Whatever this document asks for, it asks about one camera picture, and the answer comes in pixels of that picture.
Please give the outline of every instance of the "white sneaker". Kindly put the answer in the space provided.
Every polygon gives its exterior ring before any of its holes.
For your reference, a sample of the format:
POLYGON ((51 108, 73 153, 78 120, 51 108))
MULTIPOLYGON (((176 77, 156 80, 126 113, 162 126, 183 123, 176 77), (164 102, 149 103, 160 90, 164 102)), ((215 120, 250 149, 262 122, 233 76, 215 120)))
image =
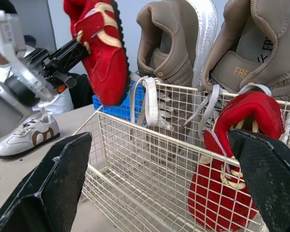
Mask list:
POLYGON ((0 159, 23 156, 59 136, 59 126, 52 115, 31 118, 0 143, 0 159))

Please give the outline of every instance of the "red suede sneaker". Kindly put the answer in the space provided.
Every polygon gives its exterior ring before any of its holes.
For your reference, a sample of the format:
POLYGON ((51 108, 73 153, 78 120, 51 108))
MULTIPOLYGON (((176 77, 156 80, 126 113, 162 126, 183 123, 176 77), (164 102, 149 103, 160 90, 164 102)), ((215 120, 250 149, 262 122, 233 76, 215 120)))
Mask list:
MULTIPOLYGON (((214 132, 204 132, 206 149, 234 159, 227 137, 229 129, 234 126, 275 139, 284 133, 279 104, 260 92, 242 94, 229 102, 220 112, 214 132)), ((188 205, 199 224, 217 232, 233 232, 244 228, 248 218, 255 217, 257 208, 239 168, 202 156, 195 173, 188 205)))
POLYGON ((90 52, 83 60, 93 92, 103 105, 121 105, 130 72, 121 20, 114 0, 64 0, 73 38, 90 52))

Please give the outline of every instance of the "table surface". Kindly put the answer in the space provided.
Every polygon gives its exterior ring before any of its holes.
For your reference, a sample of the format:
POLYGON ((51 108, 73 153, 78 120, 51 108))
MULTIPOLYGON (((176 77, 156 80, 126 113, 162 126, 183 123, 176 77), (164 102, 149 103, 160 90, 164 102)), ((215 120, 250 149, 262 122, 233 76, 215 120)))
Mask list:
MULTIPOLYGON (((60 139, 72 135, 94 112, 92 105, 55 116, 59 128, 60 139)), ((10 196, 14 188, 45 156, 49 148, 58 140, 48 143, 25 157, 15 160, 0 159, 0 207, 10 196)), ((112 222, 105 217, 90 201, 79 203, 73 232, 118 232, 112 222)))

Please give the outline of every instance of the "beige knit sneaker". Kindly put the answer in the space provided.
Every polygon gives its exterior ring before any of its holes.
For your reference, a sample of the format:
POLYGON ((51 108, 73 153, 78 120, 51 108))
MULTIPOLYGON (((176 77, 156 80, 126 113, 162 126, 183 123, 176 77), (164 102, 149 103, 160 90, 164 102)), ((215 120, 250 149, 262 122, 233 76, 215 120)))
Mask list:
MULTIPOLYGON (((192 87, 194 73, 197 78, 200 77, 201 68, 216 36, 217 13, 212 2, 209 0, 152 2, 140 11, 137 23, 142 28, 137 57, 141 76, 158 77, 165 84, 192 87), (212 23, 212 27, 205 23, 204 18, 210 19, 207 22, 212 23)), ((173 109, 170 117, 164 117, 172 125, 173 130, 158 126, 149 128, 185 141, 190 124, 185 128, 182 125, 193 110, 191 96, 187 98, 186 90, 172 88, 172 94, 168 97, 171 100, 160 99, 160 105, 173 109)), ((175 145, 171 146, 152 138, 147 140, 157 145, 151 148, 151 153, 155 154, 154 159, 158 162, 170 160, 179 152, 175 145)))
POLYGON ((290 102, 290 0, 229 0, 202 86, 237 93, 250 82, 290 102))

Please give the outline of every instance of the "rubber gripper pad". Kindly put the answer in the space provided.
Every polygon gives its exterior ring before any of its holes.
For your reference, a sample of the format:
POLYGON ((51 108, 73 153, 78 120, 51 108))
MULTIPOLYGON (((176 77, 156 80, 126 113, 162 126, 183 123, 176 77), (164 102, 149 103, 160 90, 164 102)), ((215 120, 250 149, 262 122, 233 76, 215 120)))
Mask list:
POLYGON ((231 130, 249 193, 270 232, 290 232, 290 149, 262 134, 231 130))
POLYGON ((85 180, 90 133, 59 141, 0 209, 0 232, 69 232, 85 180))

